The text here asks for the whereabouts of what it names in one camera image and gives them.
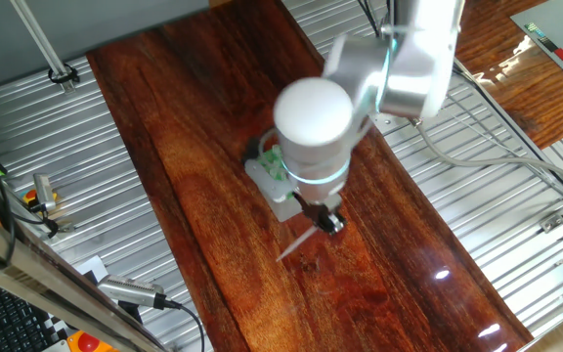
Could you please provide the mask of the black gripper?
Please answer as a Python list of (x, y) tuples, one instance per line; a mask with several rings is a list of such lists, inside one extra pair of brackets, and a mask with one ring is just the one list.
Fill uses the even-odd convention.
[(293, 197), (299, 202), (302, 213), (309, 218), (315, 227), (326, 234), (339, 233), (346, 226), (346, 219), (337, 211), (330, 211), (321, 203), (310, 203), (293, 192)]

